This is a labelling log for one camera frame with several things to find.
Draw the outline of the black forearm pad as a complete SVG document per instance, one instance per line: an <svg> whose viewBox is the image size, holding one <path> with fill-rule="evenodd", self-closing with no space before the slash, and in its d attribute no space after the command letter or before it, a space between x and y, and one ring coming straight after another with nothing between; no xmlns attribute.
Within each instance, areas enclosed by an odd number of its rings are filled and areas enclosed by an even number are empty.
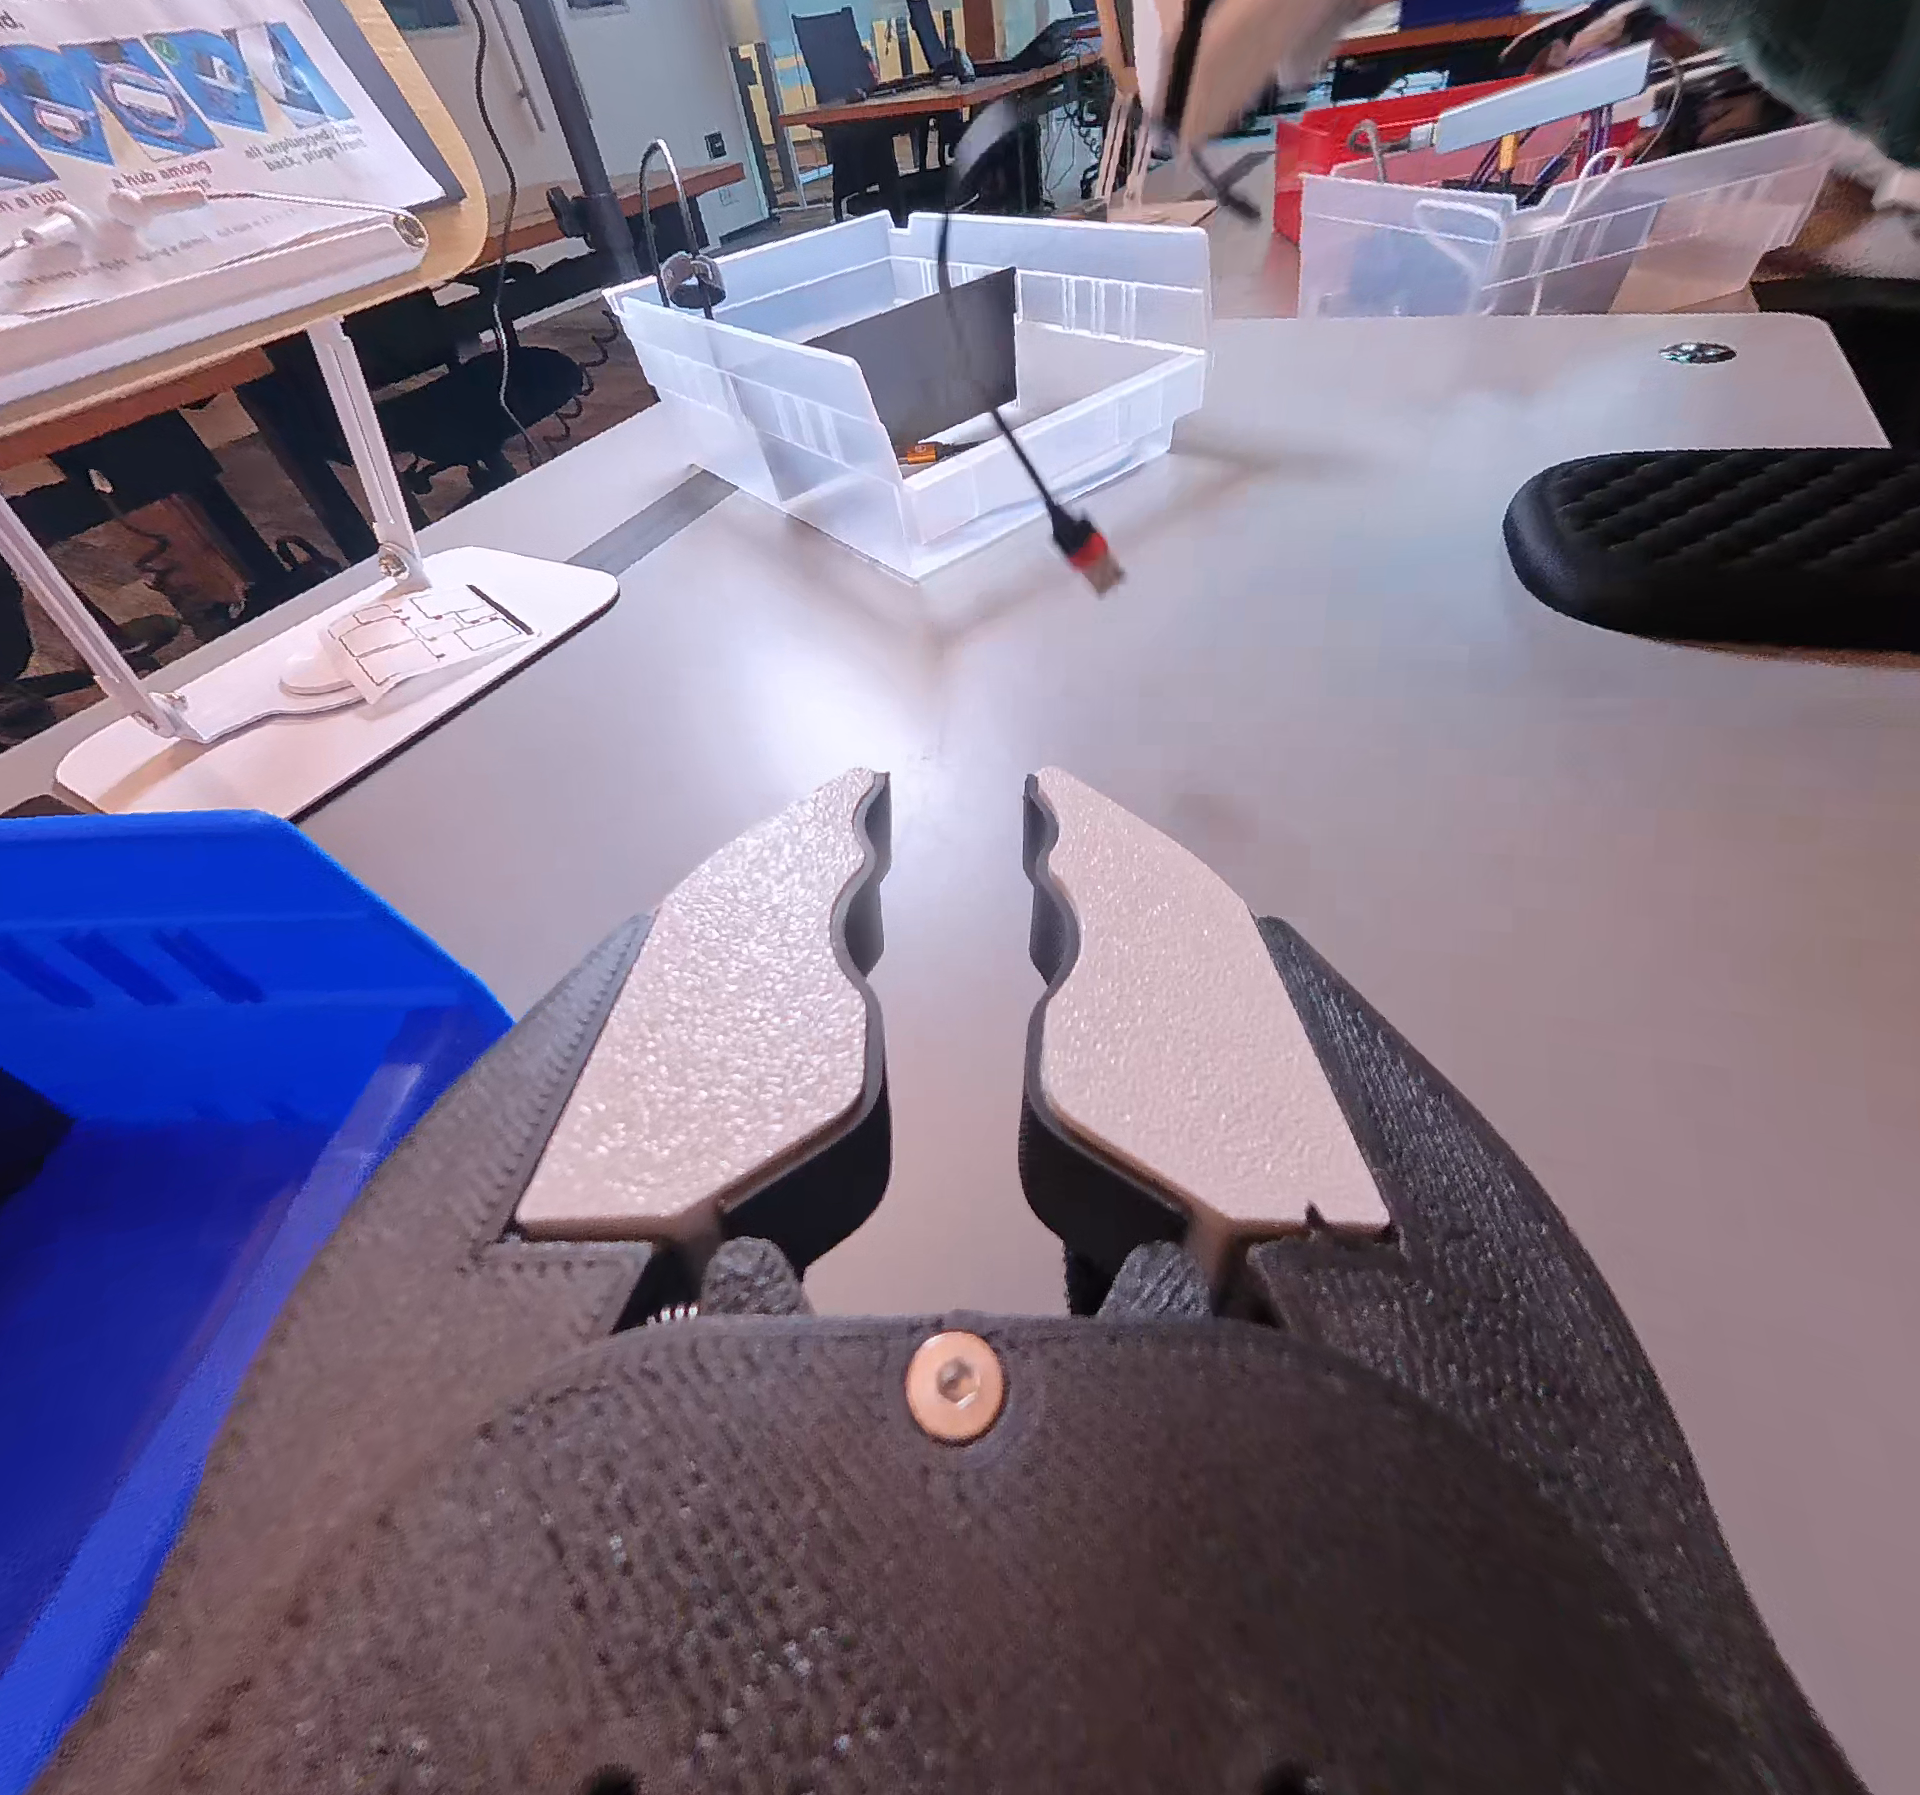
<svg viewBox="0 0 1920 1795"><path fill-rule="evenodd" d="M1912 449L1672 449L1537 472L1507 559L1554 612L1602 631L1789 654L1918 652Z"/></svg>

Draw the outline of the clear plastic bin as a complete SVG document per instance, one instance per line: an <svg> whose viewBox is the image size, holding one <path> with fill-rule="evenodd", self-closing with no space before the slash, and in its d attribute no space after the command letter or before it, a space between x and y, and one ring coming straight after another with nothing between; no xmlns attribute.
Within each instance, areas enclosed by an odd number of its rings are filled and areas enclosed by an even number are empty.
<svg viewBox="0 0 1920 1795"><path fill-rule="evenodd" d="M912 582L1164 457L1204 400L1213 326L1198 225L868 214L716 261L709 309L660 280L605 305L697 464ZM897 457L828 330L1018 271L1020 398Z"/></svg>

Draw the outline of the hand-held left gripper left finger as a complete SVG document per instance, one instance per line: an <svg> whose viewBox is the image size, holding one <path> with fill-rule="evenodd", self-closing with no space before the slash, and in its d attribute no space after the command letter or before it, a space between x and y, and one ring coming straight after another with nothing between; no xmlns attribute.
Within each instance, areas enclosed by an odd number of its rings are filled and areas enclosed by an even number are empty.
<svg viewBox="0 0 1920 1795"><path fill-rule="evenodd" d="M891 783L847 769L660 902L516 1200L531 1239L734 1237L815 1262L891 1177L883 947Z"/></svg>

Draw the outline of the blue plastic bin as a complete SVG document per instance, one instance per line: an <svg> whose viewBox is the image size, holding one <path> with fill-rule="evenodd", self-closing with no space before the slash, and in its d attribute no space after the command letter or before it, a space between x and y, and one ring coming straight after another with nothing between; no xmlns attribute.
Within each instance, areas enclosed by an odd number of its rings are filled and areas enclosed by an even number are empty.
<svg viewBox="0 0 1920 1795"><path fill-rule="evenodd" d="M142 1613L294 1283L510 1025L294 824L4 819L4 1791Z"/></svg>

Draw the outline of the clear plastic container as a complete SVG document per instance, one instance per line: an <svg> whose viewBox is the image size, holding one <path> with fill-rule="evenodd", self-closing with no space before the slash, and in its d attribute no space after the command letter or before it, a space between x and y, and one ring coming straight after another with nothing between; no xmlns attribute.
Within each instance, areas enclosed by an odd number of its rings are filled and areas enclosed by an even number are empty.
<svg viewBox="0 0 1920 1795"><path fill-rule="evenodd" d="M1308 176L1300 318L1689 311L1744 290L1806 221L1840 136L1799 125L1556 182L1541 203Z"/></svg>

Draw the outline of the wooden easel with black panel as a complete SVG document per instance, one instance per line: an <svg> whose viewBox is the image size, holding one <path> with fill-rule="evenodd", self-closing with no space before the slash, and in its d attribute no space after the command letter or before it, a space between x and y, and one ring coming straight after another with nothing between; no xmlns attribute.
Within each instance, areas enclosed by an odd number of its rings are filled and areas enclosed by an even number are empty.
<svg viewBox="0 0 1920 1795"><path fill-rule="evenodd" d="M1094 201L1109 221L1175 225L1179 204L1152 199L1147 185L1154 140L1139 87L1137 7L1139 0L1094 0L1099 57L1111 79Z"/></svg>

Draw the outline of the red storage bin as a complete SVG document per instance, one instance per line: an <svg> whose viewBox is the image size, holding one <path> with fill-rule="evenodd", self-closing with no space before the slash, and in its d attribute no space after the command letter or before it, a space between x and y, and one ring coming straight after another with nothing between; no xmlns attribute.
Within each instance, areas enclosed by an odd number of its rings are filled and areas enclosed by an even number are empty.
<svg viewBox="0 0 1920 1795"><path fill-rule="evenodd" d="M1476 98L1473 85L1437 87L1423 94L1332 102L1281 119L1276 127L1276 237L1298 242L1308 176L1384 178L1420 187L1471 180L1486 157L1497 159L1497 142L1452 151L1404 149L1404 142L1433 127L1454 104Z"/></svg>

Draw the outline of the white paper sign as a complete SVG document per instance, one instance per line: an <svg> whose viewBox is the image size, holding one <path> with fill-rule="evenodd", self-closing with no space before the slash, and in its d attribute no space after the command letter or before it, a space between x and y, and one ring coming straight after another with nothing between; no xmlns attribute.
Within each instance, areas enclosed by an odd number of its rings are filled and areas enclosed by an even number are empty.
<svg viewBox="0 0 1920 1795"><path fill-rule="evenodd" d="M4 322L461 193L339 0L2 0Z"/></svg>

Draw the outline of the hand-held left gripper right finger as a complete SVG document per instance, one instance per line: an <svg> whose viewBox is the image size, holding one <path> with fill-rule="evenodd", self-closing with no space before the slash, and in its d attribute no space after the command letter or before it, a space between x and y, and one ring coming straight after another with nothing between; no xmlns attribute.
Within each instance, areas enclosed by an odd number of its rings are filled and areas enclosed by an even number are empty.
<svg viewBox="0 0 1920 1795"><path fill-rule="evenodd" d="M1389 1209L1251 906L1186 847L1065 769L1029 775L1023 1188L1078 1254L1188 1254Z"/></svg>

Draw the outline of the black office chair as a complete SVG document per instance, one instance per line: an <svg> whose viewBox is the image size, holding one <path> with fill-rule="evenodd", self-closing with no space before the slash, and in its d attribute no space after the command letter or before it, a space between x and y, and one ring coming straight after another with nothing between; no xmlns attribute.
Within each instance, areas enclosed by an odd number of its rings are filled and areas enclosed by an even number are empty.
<svg viewBox="0 0 1920 1795"><path fill-rule="evenodd" d="M811 87L811 104L866 102L881 91L851 5L794 13L790 28Z"/></svg>
<svg viewBox="0 0 1920 1795"><path fill-rule="evenodd" d="M396 297L349 316L349 339L377 390L375 415L402 485L425 491L461 470L474 494L510 481L506 449L534 430L567 422L591 390L580 360L523 343L514 305L534 299L534 265L508 259L470 273L476 297L444 307L430 292Z"/></svg>

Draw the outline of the light wooden sign board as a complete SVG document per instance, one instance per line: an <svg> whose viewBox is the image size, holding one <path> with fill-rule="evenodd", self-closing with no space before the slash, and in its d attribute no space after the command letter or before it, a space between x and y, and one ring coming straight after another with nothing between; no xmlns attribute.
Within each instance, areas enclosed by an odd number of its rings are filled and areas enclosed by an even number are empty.
<svg viewBox="0 0 1920 1795"><path fill-rule="evenodd" d="M457 273L464 265L468 252L481 242L487 221L487 203L478 168L459 134L459 127L436 94L430 79L419 66L406 38L396 30L396 22L387 7L379 0L339 2L356 22L360 36L368 41L371 53L394 81L396 100L419 121L428 140L444 157L451 176L461 185L461 193L455 199L413 212L421 225L426 225L430 240L417 271L349 288L349 293L341 299L341 314L349 314L375 301L408 293ZM91 384L80 384L30 396L27 402L11 407L4 405L4 434L11 436L42 422L57 420L63 415L114 402L119 396L155 388L180 375L220 364L220 360L239 354L246 343L277 339L299 330L303 328L292 307L284 301L271 301L262 322L220 333L212 343L205 343L203 352L157 356L155 360L144 360L129 369L106 377L104 394L97 394Z"/></svg>

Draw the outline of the white sign stand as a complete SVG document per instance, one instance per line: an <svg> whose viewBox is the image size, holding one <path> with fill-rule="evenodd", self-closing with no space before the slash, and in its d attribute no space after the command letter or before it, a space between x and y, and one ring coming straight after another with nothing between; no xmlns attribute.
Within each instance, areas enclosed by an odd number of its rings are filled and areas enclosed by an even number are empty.
<svg viewBox="0 0 1920 1795"><path fill-rule="evenodd" d="M4 405L144 360L203 352L292 307L368 489L375 578L201 678L136 674L106 625L4 502L4 559L82 652L119 714L61 756L53 790L100 813L256 809L282 820L339 796L495 684L601 618L610 572L487 547L425 553L343 328L349 288L417 271L428 229L408 208L343 197L114 191L100 212L59 203L4 240L4 299L28 275L102 273L108 248L155 246L157 225L216 206L298 208L288 242L210 271L4 316Z"/></svg>

